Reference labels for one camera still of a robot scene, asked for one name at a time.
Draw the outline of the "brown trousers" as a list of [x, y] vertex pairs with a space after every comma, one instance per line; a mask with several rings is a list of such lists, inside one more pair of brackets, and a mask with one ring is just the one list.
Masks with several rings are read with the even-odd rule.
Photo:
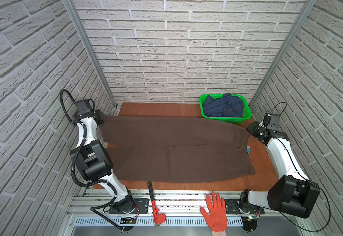
[[100, 126], [121, 181], [205, 183], [253, 175], [249, 132], [204, 118], [108, 117]]

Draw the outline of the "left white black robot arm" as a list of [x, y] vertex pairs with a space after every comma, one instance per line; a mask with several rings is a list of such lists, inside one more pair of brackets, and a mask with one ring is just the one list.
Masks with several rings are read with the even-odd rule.
[[120, 213], [130, 214], [135, 210], [136, 202], [115, 176], [113, 162], [97, 138], [97, 127], [105, 119], [100, 110], [75, 112], [72, 123], [79, 129], [79, 141], [77, 147], [70, 151], [71, 175], [78, 186], [100, 185], [112, 196], [109, 206]]

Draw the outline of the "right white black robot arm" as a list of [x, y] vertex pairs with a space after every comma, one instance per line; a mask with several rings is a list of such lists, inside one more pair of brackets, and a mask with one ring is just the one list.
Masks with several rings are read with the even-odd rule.
[[279, 180], [268, 191], [244, 190], [239, 204], [258, 211], [267, 208], [300, 218], [308, 218], [320, 194], [294, 156], [286, 133], [272, 125], [255, 121], [247, 131], [265, 144]]

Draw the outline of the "red gloved hand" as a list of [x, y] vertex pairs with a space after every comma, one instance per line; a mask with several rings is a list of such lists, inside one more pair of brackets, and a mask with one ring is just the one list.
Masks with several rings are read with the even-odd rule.
[[205, 197], [205, 202], [209, 213], [204, 207], [200, 207], [200, 212], [204, 217], [208, 227], [212, 231], [213, 236], [225, 236], [227, 229], [227, 213], [226, 204], [219, 193], [212, 192]]

